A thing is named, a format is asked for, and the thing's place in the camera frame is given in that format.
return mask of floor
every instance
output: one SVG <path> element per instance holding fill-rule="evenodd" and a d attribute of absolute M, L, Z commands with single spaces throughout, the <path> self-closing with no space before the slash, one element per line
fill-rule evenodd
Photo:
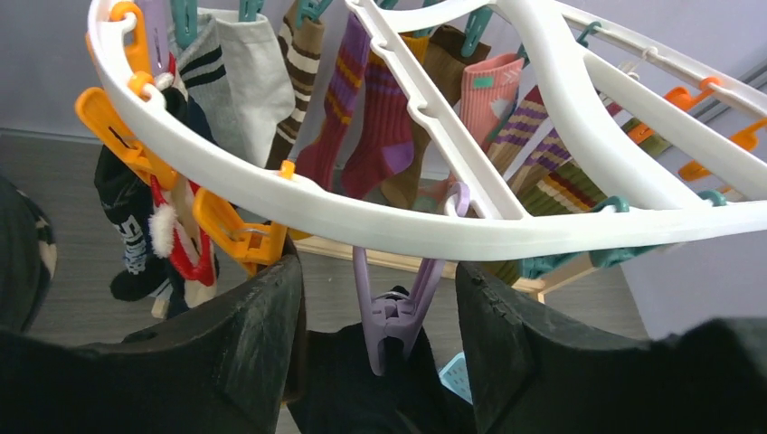
<path fill-rule="evenodd" d="M 59 262 L 45 305 L 32 335 L 65 345 L 118 342 L 126 334 L 156 322 L 152 301 L 114 300 L 108 284 L 122 267 L 122 244 L 99 206 L 93 168 L 99 146 L 29 137 L 0 137 L 0 172 L 33 198 L 49 215 L 58 239 Z M 340 259 L 302 256 L 308 296 L 309 327 L 334 331 L 360 319 L 351 264 Z M 222 261 L 220 288 L 244 279 L 231 260 Z M 380 291 L 402 284 L 413 274 L 371 269 Z M 461 350 L 455 289 L 442 280 L 426 318 L 435 359 L 442 366 Z M 547 303 L 592 326 L 631 337 L 646 337 L 639 313 L 620 268 L 591 274 L 555 291 Z M 278 433 L 298 432 L 287 410 Z"/>

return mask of drying rack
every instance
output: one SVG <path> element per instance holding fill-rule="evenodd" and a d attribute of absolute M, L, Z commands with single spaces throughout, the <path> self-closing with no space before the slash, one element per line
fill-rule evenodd
<path fill-rule="evenodd" d="M 480 219 L 349 199 L 301 176 L 282 179 L 207 142 L 166 113 L 165 101 L 153 85 L 137 92 L 128 87 L 134 74 L 123 38 L 137 20 L 128 14 L 111 22 L 109 10 L 116 2 L 92 0 L 88 38 L 103 88 L 136 136 L 180 173 L 222 198 L 323 239 L 416 258 L 491 261 L 767 229 L 767 165 L 583 48 L 568 24 L 582 29 L 599 21 L 596 37 L 637 55 L 645 53 L 647 62 L 692 85 L 717 77 L 721 84 L 710 85 L 714 98 L 757 118 L 767 117 L 767 96 L 642 35 L 553 0 L 445 0 L 411 11 L 382 10 L 374 0 L 346 0 L 370 33 L 371 49 L 407 95 L 410 115 L 429 131 L 450 170 L 469 187 Z M 398 36 L 481 6 L 490 6 L 514 25 L 568 150 L 608 196 L 626 198 L 630 212 L 607 207 L 573 215 L 527 213 Z M 595 87 L 731 185 L 743 201 L 712 207 L 698 197 L 626 137 Z"/>

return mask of gray sock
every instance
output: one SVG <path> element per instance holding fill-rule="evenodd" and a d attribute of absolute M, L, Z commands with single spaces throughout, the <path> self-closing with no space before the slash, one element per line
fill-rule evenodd
<path fill-rule="evenodd" d="M 197 10 L 197 39 L 171 51 L 213 137 L 229 153 L 266 165 L 277 124 L 296 107 L 277 36 L 264 15 L 239 23 L 237 11 Z"/>

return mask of purple clip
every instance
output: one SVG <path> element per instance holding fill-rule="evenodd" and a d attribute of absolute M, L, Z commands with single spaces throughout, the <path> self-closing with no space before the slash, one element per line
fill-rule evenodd
<path fill-rule="evenodd" d="M 149 64 L 155 77 L 168 71 L 170 51 L 167 40 L 166 0 L 135 0 L 144 14 L 149 44 Z"/>
<path fill-rule="evenodd" d="M 455 183 L 448 197 L 454 194 L 458 196 L 455 205 L 456 214 L 463 217 L 469 209 L 469 188 L 464 183 Z M 386 369 L 382 354 L 384 338 L 396 337 L 401 340 L 405 357 L 410 356 L 415 339 L 421 331 L 423 318 L 426 317 L 426 311 L 440 282 L 445 261 L 443 259 L 422 260 L 409 297 L 390 291 L 373 298 L 370 295 L 365 249 L 354 247 L 352 258 L 370 369 L 380 376 Z"/>

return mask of red sock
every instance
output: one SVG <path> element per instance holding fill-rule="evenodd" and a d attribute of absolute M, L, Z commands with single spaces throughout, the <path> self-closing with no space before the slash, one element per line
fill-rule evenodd
<path fill-rule="evenodd" d="M 336 71 L 325 96 L 322 132 L 314 143 L 298 154 L 296 160 L 296 173 L 310 178 L 327 191 L 333 189 L 333 168 L 352 121 L 369 52 L 370 36 L 356 15 L 349 14 L 344 40 L 336 58 Z"/>
<path fill-rule="evenodd" d="M 429 38 L 402 39 L 423 63 Z M 415 153 L 407 97 L 383 59 L 371 54 L 365 70 L 365 123 L 362 136 L 341 173 L 346 195 L 362 199 L 378 184 L 399 174 Z"/>

